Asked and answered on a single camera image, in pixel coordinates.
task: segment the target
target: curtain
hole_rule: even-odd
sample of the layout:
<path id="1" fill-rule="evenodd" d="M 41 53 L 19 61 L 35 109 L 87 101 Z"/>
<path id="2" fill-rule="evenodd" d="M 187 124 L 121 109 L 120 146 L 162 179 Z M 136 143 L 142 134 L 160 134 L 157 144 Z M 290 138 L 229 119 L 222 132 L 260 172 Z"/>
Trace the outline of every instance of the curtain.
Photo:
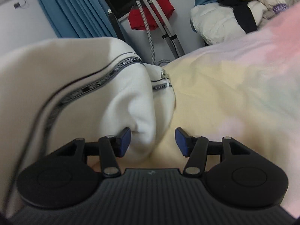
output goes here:
<path id="1" fill-rule="evenodd" d="M 39 0 L 58 37 L 117 37 L 105 0 Z"/>

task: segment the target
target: red bag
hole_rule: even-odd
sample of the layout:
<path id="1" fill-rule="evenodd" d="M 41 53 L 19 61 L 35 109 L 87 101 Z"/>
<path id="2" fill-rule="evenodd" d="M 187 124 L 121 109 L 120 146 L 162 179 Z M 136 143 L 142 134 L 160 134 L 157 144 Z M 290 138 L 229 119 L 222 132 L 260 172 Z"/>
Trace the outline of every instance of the red bag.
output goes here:
<path id="1" fill-rule="evenodd" d="M 161 9 L 163 10 L 163 13 L 166 15 L 167 19 L 169 19 L 171 17 L 171 15 L 173 14 L 173 12 L 175 11 L 175 8 L 172 6 L 172 4 L 170 3 L 169 0 L 157 0 L 157 2 L 160 5 Z M 154 5 L 152 3 L 150 4 L 150 6 L 153 9 L 153 11 L 155 12 L 155 14 L 157 15 L 161 24 L 164 25 L 163 19 L 159 15 L 157 9 L 154 7 Z M 151 31 L 155 30 L 158 27 L 158 25 L 155 22 L 153 16 L 151 15 L 149 9 L 145 5 L 143 5 L 143 10 L 144 10 L 146 19 L 148 21 L 150 30 Z M 128 20 L 129 20 L 131 29 L 141 30 L 141 31 L 146 30 L 141 12 L 138 7 L 134 7 L 133 9 L 131 9 L 129 16 L 128 16 Z"/>

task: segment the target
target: ribbed black surface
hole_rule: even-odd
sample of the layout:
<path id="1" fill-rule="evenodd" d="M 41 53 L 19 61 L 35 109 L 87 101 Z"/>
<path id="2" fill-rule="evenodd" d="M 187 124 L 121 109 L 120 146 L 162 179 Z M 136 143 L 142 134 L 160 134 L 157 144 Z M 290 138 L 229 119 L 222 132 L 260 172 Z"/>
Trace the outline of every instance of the ribbed black surface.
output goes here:
<path id="1" fill-rule="evenodd" d="M 212 198 L 197 179 L 177 169 L 128 169 L 106 179 L 85 202 L 63 210 L 26 207 L 15 225 L 291 225 L 281 207 L 242 211 Z"/>

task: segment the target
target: black circular disc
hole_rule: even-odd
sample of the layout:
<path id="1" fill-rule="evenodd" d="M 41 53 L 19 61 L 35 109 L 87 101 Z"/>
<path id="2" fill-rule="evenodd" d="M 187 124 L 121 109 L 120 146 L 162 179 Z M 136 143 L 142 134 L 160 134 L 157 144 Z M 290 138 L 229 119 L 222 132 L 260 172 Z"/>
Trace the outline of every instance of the black circular disc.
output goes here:
<path id="1" fill-rule="evenodd" d="M 258 209 L 280 204 L 288 187 L 285 172 L 259 155 L 236 155 L 205 176 L 212 195 L 236 207 Z"/>
<path id="2" fill-rule="evenodd" d="M 17 179 L 22 199 L 42 209 L 61 209 L 90 197 L 98 174 L 72 157 L 46 158 L 26 168 Z"/>

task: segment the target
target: wall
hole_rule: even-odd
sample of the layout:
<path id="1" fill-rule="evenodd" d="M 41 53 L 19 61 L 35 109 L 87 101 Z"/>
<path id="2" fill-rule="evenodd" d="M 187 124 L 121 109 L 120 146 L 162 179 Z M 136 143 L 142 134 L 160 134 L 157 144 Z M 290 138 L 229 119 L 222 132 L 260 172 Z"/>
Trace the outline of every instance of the wall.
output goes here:
<path id="1" fill-rule="evenodd" d="M 194 7 L 195 0 L 170 0 L 175 8 L 175 12 L 169 19 L 174 31 L 176 32 L 179 41 L 185 53 L 192 52 L 204 46 L 204 41 L 199 34 L 192 31 L 190 25 L 190 10 Z M 142 54 L 142 57 L 151 62 L 149 40 L 145 31 L 132 30 L 128 19 L 121 22 L 124 29 L 127 31 L 137 49 Z M 156 61 L 161 59 L 173 60 L 173 54 L 166 41 L 161 38 L 161 31 L 157 28 L 151 33 L 154 41 Z"/>
<path id="2" fill-rule="evenodd" d="M 24 0 L 10 0 L 0 5 L 0 56 L 44 39 L 55 38 L 38 0 L 26 0 L 22 8 L 14 8 Z"/>

